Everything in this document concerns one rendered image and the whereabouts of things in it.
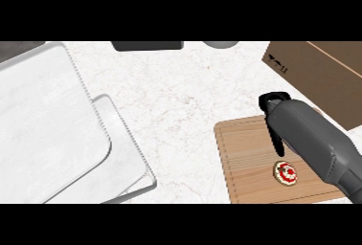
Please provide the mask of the wooden cutting board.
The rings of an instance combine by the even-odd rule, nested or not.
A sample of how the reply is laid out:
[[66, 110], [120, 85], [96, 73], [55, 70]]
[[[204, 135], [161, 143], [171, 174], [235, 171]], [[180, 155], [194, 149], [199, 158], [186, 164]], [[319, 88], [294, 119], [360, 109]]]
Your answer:
[[[325, 184], [300, 156], [284, 148], [275, 152], [263, 116], [241, 118], [214, 125], [219, 156], [233, 204], [315, 203], [343, 198], [338, 189]], [[273, 176], [278, 161], [288, 162], [297, 173], [294, 186], [284, 186]]]

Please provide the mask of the grey round object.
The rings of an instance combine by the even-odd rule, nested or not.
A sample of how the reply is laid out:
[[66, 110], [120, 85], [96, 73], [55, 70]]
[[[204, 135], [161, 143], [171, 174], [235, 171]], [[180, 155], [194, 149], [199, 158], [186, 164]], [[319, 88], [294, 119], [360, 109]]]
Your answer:
[[239, 41], [204, 41], [204, 43], [214, 49], [228, 49], [233, 47]]

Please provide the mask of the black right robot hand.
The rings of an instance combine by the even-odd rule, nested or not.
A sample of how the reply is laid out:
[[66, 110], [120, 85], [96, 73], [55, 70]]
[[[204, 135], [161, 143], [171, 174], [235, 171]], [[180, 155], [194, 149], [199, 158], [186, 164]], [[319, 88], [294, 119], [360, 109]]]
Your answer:
[[[291, 100], [291, 97], [287, 92], [270, 92], [263, 94], [259, 97], [259, 107], [261, 111], [264, 112], [264, 119], [269, 119], [269, 116], [272, 114], [272, 110], [275, 106], [279, 104], [281, 101], [284, 100]], [[275, 147], [275, 151], [278, 155], [282, 157], [284, 156], [284, 146], [282, 146], [282, 140], [281, 137], [275, 131], [275, 129], [270, 127], [269, 124], [266, 124], [267, 130], [269, 130], [269, 135]]]

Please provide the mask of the brown cardboard box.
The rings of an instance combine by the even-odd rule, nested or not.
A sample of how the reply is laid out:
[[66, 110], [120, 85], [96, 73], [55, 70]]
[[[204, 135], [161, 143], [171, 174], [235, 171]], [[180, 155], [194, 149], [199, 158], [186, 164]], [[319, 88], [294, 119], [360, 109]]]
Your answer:
[[362, 125], [362, 41], [272, 41], [263, 62], [338, 125]]

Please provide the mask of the dark grey rectangular object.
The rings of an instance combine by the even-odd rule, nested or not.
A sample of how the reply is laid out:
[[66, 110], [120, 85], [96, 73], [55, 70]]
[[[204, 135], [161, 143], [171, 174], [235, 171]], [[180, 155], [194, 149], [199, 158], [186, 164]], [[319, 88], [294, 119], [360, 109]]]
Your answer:
[[120, 52], [126, 51], [158, 51], [180, 50], [182, 41], [114, 41], [112, 45]]

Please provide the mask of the red and white can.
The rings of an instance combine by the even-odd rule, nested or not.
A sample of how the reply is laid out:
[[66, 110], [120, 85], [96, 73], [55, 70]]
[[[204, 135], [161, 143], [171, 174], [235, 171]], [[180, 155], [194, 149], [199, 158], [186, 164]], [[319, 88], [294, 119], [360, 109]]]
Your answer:
[[288, 162], [278, 161], [273, 166], [273, 177], [284, 186], [294, 186], [297, 184], [295, 167]]

